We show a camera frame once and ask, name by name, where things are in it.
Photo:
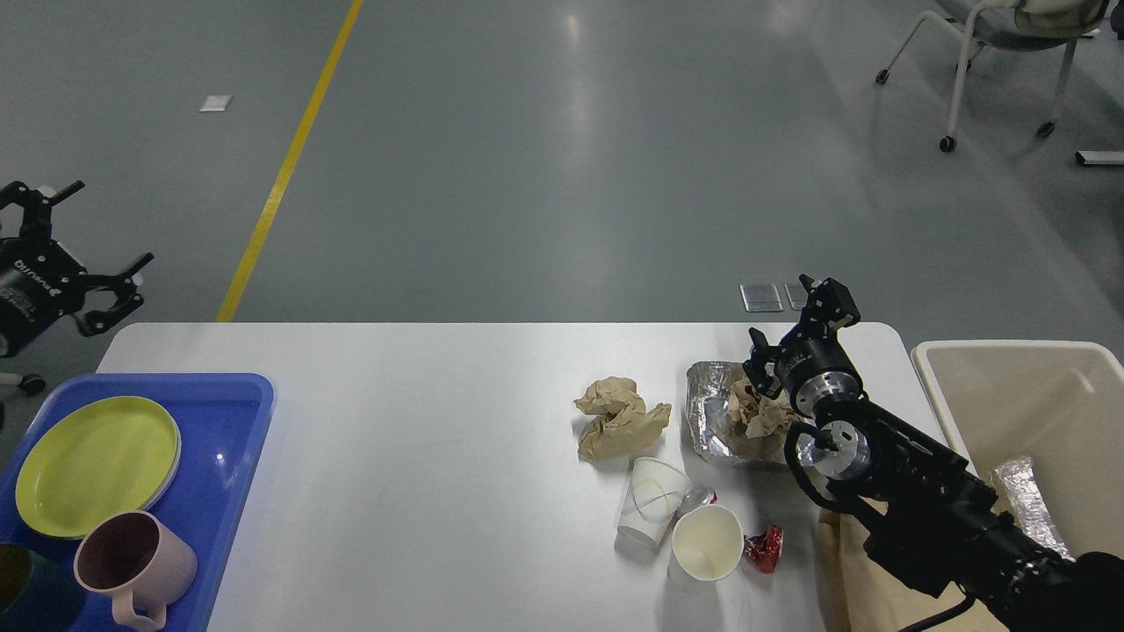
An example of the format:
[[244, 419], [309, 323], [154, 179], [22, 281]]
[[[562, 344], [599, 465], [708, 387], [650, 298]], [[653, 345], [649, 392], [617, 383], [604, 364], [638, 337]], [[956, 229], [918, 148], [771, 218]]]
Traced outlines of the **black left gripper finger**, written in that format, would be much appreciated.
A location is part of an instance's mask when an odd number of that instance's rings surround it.
[[74, 312], [72, 317], [76, 320], [80, 335], [92, 337], [105, 334], [114, 329], [120, 320], [138, 312], [145, 304], [145, 298], [140, 295], [140, 270], [149, 265], [155, 256], [147, 252], [133, 261], [116, 276], [78, 276], [76, 291], [81, 299], [80, 307], [84, 306], [85, 296], [89, 294], [112, 294], [114, 301], [109, 307], [100, 312]]
[[67, 258], [78, 261], [64, 245], [52, 240], [52, 213], [53, 209], [69, 196], [78, 193], [85, 183], [78, 180], [63, 190], [45, 195], [39, 189], [31, 189], [20, 181], [12, 181], [1, 189], [1, 208], [8, 205], [19, 205], [22, 209], [22, 223], [16, 237], [3, 240], [3, 260], [11, 259], [18, 253], [31, 252], [33, 255], [44, 255], [49, 249], [60, 249]]

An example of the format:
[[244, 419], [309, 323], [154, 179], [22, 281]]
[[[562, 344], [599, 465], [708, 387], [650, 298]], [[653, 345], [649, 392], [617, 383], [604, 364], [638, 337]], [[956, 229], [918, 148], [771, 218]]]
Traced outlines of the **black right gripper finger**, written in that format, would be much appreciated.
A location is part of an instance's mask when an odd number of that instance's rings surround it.
[[796, 341], [792, 331], [787, 332], [778, 344], [770, 344], [765, 334], [758, 328], [747, 328], [751, 351], [743, 362], [743, 371], [751, 386], [764, 399], [778, 399], [787, 392], [792, 399], [796, 387], [792, 385], [792, 344]]
[[799, 276], [798, 281], [807, 294], [797, 323], [798, 338], [834, 340], [839, 329], [855, 327], [862, 320], [854, 296], [834, 277], [817, 280]]

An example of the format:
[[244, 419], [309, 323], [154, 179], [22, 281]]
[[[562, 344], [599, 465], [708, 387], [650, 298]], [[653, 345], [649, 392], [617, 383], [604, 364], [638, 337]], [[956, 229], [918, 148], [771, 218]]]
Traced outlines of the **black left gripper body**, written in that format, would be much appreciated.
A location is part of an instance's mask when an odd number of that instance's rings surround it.
[[1, 241], [1, 355], [16, 356], [61, 316], [78, 312], [88, 269], [56, 240]]

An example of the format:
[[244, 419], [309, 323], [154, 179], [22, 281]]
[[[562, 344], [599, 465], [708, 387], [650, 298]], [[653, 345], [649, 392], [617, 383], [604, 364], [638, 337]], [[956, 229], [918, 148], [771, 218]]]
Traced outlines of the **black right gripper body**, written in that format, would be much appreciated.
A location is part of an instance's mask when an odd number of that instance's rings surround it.
[[783, 336], [776, 376], [791, 408], [805, 419], [815, 419], [824, 401], [855, 400], [865, 392], [861, 376], [833, 332], [812, 335], [794, 331]]

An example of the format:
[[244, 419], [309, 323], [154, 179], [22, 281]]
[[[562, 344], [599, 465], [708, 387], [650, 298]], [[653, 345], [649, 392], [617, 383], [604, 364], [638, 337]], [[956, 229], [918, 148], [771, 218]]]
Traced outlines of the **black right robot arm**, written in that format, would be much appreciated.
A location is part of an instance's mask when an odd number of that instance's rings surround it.
[[839, 329], [861, 314], [846, 285], [799, 276], [800, 319], [778, 344], [758, 328], [743, 370], [765, 399], [786, 395], [800, 416], [782, 454], [819, 507], [855, 517], [863, 548], [913, 592], [963, 601], [916, 621], [936, 628], [984, 604], [1010, 631], [1120, 631], [1121, 559], [1093, 551], [1066, 559], [996, 513], [998, 493], [963, 455], [868, 398]]

